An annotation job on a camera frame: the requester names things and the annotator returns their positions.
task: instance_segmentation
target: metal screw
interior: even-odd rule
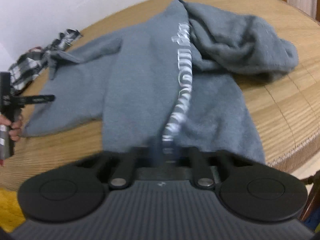
[[[127,183],[127,181],[123,178],[115,178],[111,181],[111,185],[115,187],[122,187]]]
[[[209,178],[202,178],[198,180],[198,185],[203,187],[210,187],[214,184],[214,181]]]

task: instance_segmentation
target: checkered cloth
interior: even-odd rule
[[[33,48],[21,55],[8,70],[11,74],[11,85],[13,86],[14,94],[21,94],[46,69],[51,51],[64,51],[81,37],[82,35],[79,31],[67,29],[64,33],[60,33],[59,39],[55,39],[46,48]]]

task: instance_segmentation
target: finger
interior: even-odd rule
[[[10,125],[11,124],[11,122],[8,120],[8,119],[6,119],[2,114],[0,115],[0,124],[3,124],[3,125]]]
[[[19,120],[19,121],[17,121],[17,122],[14,122],[14,123],[11,125],[12,129],[20,128],[21,126],[22,126],[22,121],[21,121],[21,120]]]
[[[21,129],[20,128],[9,131],[9,135],[11,137],[16,137],[16,136],[19,136],[20,134],[21,134]]]
[[[14,137],[11,137],[11,140],[17,142],[17,141],[20,140],[20,137],[19,136],[14,136]]]

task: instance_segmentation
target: gray fabric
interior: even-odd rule
[[[179,24],[190,24],[191,103],[175,141],[202,151],[226,149],[264,162],[259,134],[231,74],[264,82],[292,71],[295,47],[263,19],[174,0],[145,23],[102,36],[70,53],[52,54],[51,80],[24,136],[67,130],[103,120],[105,150],[127,151],[164,129],[176,105]]]

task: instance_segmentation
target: white graphic print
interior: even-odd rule
[[[182,48],[178,49],[178,82],[180,85],[177,104],[175,105],[169,121],[164,128],[162,141],[165,143],[164,152],[171,152],[171,142],[179,133],[180,127],[185,122],[187,111],[191,100],[192,91],[192,62],[190,44],[189,24],[180,23],[177,36],[172,37],[172,42],[177,42]]]

